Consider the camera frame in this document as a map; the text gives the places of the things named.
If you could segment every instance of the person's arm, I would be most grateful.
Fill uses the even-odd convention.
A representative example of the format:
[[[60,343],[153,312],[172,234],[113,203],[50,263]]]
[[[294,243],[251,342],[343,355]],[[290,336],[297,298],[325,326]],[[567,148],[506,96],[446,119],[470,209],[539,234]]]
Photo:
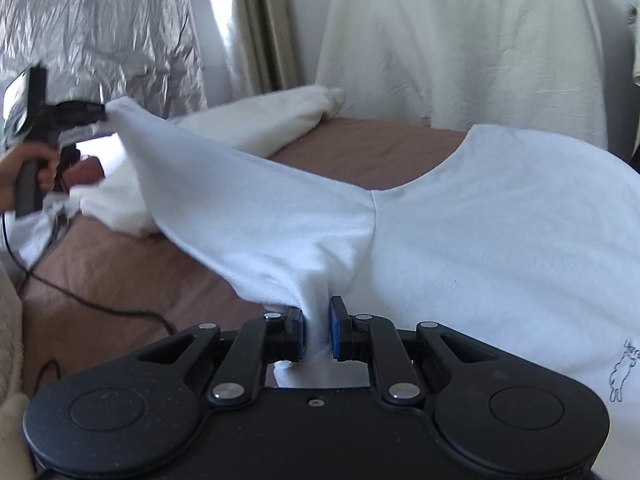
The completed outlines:
[[[47,161],[47,168],[38,173],[38,182],[43,191],[53,189],[56,169],[60,163],[60,150],[41,142],[24,142],[0,158],[0,213],[14,208],[15,181],[22,164],[30,158]]]

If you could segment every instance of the beige blanket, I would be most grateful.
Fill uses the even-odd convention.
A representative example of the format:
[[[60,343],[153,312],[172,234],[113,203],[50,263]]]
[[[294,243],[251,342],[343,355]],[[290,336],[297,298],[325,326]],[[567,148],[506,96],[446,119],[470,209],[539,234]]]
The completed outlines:
[[[0,266],[0,468],[4,480],[33,475],[22,444],[22,414],[27,397],[20,391],[22,302]]]

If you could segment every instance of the brown bedsheet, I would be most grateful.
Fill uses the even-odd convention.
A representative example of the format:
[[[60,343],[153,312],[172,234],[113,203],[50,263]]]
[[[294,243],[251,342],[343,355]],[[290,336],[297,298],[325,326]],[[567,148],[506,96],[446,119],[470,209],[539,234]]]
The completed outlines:
[[[300,170],[366,189],[414,180],[445,160],[465,134],[386,121],[333,120],[273,157]],[[239,328],[262,307],[243,301],[217,274],[161,235],[132,238],[77,218],[36,273],[86,300],[119,310],[155,310],[178,330],[214,321]],[[24,303],[23,387],[31,395],[41,366],[57,359],[68,375],[166,335],[157,322],[95,312],[30,280]],[[51,380],[47,376],[44,383]]]

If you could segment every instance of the black cable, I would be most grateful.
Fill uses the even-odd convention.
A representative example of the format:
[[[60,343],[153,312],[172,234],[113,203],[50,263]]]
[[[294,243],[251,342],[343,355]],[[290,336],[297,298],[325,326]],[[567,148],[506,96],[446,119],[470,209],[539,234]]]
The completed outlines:
[[[53,189],[54,191],[60,191],[62,193],[67,193],[68,189],[66,188],[66,184],[63,184],[64,179],[62,178],[62,175],[59,173],[56,173],[56,176],[53,178]]]
[[[56,380],[59,381],[62,378],[60,363],[56,359],[47,361],[42,365],[42,368],[38,372],[38,376],[36,377],[36,383],[35,383],[35,386],[33,387],[33,395],[38,393],[38,390],[40,389],[40,383],[42,382],[42,378],[44,377],[45,372],[49,370],[49,368],[51,367],[53,367],[53,369],[56,371]]]
[[[64,213],[59,213],[53,222],[53,227],[51,229],[49,240],[45,244],[42,254],[40,254],[40,256],[31,264],[31,267],[27,270],[24,277],[22,278],[22,282],[20,283],[19,286],[16,287],[18,291],[18,296],[22,296],[22,293],[24,292],[24,288],[26,287],[27,283],[29,283],[29,278],[33,274],[33,270],[36,268],[36,266],[42,260],[44,260],[44,258],[46,258],[53,249],[56,248],[57,244],[60,243],[60,240],[62,240],[62,238],[64,237],[64,235],[60,235],[60,227],[61,227],[60,219],[61,218],[64,218],[66,221],[66,225],[65,225],[66,231],[64,234],[66,234],[69,231],[69,227],[71,226],[71,219],[67,218]]]
[[[26,272],[34,280],[38,280],[39,282],[44,283],[45,285],[50,286],[51,288],[55,288],[57,291],[62,292],[62,294],[65,294],[66,296],[72,298],[73,300],[76,300],[78,303],[92,310],[97,310],[98,312],[101,312],[104,314],[110,314],[111,316],[117,316],[117,317],[137,317],[142,319],[153,320],[161,323],[164,326],[164,329],[166,330],[168,335],[175,334],[175,327],[169,321],[167,321],[164,318],[164,316],[162,316],[161,314],[158,314],[157,312],[154,312],[153,310],[115,310],[113,308],[109,308],[98,303],[93,303],[91,301],[85,300],[84,298],[81,298],[80,296],[77,296],[76,294],[72,293],[70,290],[66,290],[66,288],[63,288],[59,285],[56,285],[55,283],[50,282],[49,280],[46,280],[45,278],[42,278],[41,276],[38,276],[33,272],[33,270],[27,269],[23,264],[20,263],[18,258],[14,255],[13,251],[11,250],[11,247],[9,247],[9,239],[6,234],[6,222],[4,220],[4,214],[2,214],[2,237],[4,238],[4,245],[6,247],[6,251],[9,253],[9,256],[11,257],[11,259],[14,261],[14,263],[18,266],[20,270],[22,270],[23,272]]]
[[[60,173],[59,180],[60,180],[60,184],[61,184],[60,187],[62,188],[62,191],[69,194],[69,191],[71,190],[71,188],[66,184],[65,177],[62,176],[62,173]]]

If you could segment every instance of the curtain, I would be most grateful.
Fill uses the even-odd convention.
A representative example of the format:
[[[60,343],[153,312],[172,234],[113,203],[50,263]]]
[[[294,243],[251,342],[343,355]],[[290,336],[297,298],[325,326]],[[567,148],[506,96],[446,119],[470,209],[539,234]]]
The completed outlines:
[[[287,0],[210,0],[234,99],[299,85]]]

